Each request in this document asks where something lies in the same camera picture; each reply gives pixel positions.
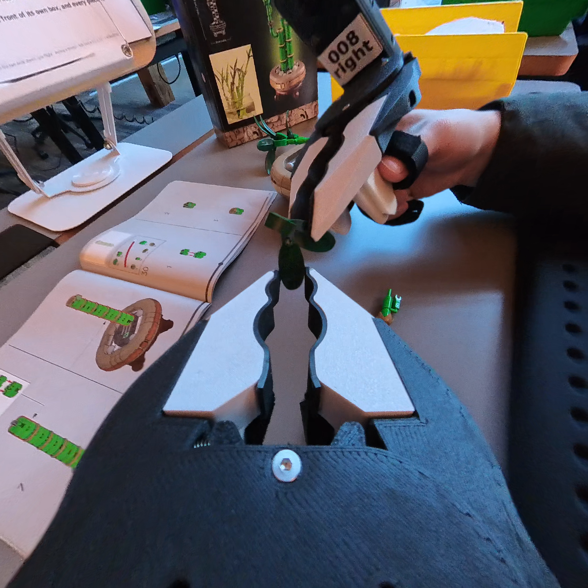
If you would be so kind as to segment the green plastic bin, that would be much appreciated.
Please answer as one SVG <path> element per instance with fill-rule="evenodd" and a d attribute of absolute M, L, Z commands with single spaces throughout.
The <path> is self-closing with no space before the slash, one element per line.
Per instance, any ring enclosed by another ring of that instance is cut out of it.
<path fill-rule="evenodd" d="M 529 37 L 558 36 L 586 6 L 587 1 L 524 1 L 518 31 Z"/>

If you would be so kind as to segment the printed instruction sheet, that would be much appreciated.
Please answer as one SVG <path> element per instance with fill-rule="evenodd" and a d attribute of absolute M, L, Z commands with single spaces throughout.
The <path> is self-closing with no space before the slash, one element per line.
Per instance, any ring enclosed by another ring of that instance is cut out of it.
<path fill-rule="evenodd" d="M 121 59 L 151 33 L 132 1 L 1 1 L 1 83 L 93 54 Z"/>

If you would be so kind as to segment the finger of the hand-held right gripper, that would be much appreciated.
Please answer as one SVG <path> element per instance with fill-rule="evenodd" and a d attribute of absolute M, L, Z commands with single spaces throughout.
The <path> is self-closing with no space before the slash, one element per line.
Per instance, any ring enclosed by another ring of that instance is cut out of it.
<path fill-rule="evenodd" d="M 312 221 L 314 191 L 325 177 L 329 162 L 341 147 L 341 137 L 312 136 L 306 143 L 292 176 L 290 218 Z"/>
<path fill-rule="evenodd" d="M 335 224 L 375 171 L 382 151 L 371 128 L 385 103 L 383 96 L 358 113 L 343 131 L 343 143 L 314 189 L 311 237 L 318 241 Z"/>

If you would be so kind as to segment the person's right hand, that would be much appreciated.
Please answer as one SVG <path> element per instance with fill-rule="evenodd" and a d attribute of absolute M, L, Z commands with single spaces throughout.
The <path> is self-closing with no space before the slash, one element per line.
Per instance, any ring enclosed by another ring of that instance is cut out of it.
<path fill-rule="evenodd" d="M 402 117 L 397 130 L 420 136 L 429 156 L 410 188 L 394 190 L 397 210 L 388 219 L 405 213 L 411 200 L 458 185 L 476 186 L 496 146 L 501 116 L 497 110 L 418 109 Z"/>

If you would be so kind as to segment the yellow plastic bin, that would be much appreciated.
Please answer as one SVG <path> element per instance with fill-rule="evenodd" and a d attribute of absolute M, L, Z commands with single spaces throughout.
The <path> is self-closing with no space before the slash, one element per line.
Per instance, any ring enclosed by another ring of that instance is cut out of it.
<path fill-rule="evenodd" d="M 386 8 L 386 20 L 403 51 L 418 60 L 425 109 L 475 109 L 508 96 L 518 77 L 527 33 L 518 32 L 522 1 Z M 504 33 L 429 35 L 466 17 L 501 22 Z"/>

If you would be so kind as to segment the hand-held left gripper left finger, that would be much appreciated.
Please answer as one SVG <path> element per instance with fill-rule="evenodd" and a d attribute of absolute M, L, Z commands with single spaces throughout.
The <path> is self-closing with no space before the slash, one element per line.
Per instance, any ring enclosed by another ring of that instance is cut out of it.
<path fill-rule="evenodd" d="M 164 406 L 171 416 L 231 421 L 260 445 L 275 404 L 269 349 L 280 280 L 270 271 L 213 313 Z"/>

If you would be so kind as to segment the white document stand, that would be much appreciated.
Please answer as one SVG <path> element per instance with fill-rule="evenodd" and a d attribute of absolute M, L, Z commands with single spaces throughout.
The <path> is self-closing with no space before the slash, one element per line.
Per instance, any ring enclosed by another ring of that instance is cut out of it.
<path fill-rule="evenodd" d="M 169 151 L 117 144 L 109 82 L 147 66 L 155 55 L 155 35 L 140 1 L 133 1 L 151 26 L 147 39 L 125 43 L 121 59 L 93 54 L 36 75 L 1 83 L 1 123 L 96 89 L 104 125 L 102 148 L 44 183 L 33 180 L 1 134 L 1 151 L 29 191 L 8 211 L 50 231 L 79 226 L 171 159 Z"/>

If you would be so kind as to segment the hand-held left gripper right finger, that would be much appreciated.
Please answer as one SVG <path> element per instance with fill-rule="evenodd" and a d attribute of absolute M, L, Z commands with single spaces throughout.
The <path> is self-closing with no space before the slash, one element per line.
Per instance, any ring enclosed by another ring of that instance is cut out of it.
<path fill-rule="evenodd" d="M 308 445 L 329 445 L 346 422 L 413 416 L 414 405 L 380 335 L 390 329 L 313 268 L 306 268 L 309 355 L 300 404 Z"/>

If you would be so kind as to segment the green bamboo stalk model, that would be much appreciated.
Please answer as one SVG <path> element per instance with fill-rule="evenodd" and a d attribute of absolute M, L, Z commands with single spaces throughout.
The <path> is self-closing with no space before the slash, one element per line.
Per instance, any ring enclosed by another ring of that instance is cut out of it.
<path fill-rule="evenodd" d="M 377 314 L 377 318 L 383 320 L 388 326 L 391 326 L 395 316 L 401 307 L 401 296 L 394 294 L 392 289 L 387 291 L 383 299 L 382 306 Z"/>

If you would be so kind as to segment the black toy set box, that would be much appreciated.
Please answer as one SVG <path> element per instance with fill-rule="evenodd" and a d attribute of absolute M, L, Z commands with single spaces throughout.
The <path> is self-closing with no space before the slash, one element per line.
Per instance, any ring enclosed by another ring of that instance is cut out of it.
<path fill-rule="evenodd" d="M 318 115 L 317 62 L 275 1 L 173 1 L 212 125 L 231 148 Z"/>

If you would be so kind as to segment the person's right forearm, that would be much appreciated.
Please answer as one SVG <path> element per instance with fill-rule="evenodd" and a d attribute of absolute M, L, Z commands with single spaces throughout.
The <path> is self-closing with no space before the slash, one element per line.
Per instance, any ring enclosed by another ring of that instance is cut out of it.
<path fill-rule="evenodd" d="M 475 208 L 587 226 L 587 92 L 528 93 L 482 111 L 502 116 L 490 162 L 475 187 L 456 186 Z"/>

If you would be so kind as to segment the tan round pot base model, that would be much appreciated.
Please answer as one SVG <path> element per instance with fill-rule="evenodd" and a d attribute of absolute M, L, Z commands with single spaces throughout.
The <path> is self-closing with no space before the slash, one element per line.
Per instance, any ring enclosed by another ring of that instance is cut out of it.
<path fill-rule="evenodd" d="M 270 169 L 270 180 L 275 191 L 286 199 L 290 198 L 293 168 L 301 150 L 301 145 L 287 149 L 276 157 Z"/>

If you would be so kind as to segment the grey desk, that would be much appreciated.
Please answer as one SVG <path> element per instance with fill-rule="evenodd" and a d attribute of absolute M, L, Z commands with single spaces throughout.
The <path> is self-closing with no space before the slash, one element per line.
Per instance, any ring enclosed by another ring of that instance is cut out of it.
<path fill-rule="evenodd" d="M 215 134 L 118 206 L 1 288 L 1 344 L 78 267 L 92 237 L 142 210 L 174 180 L 270 189 L 253 142 L 226 149 Z M 444 191 L 419 220 L 387 227 L 352 211 L 352 228 L 306 263 L 373 313 L 393 289 L 402 297 L 393 329 L 456 393 L 504 470 L 511 386 L 516 237 L 511 220 L 458 202 Z"/>

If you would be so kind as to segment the open instruction booklet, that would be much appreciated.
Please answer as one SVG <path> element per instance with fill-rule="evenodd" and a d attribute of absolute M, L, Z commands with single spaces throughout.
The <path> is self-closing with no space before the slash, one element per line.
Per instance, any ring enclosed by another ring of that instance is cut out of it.
<path fill-rule="evenodd" d="M 1 539 L 28 556 L 84 449 L 140 374 L 202 318 L 272 192 L 174 181 L 90 240 L 1 347 Z"/>

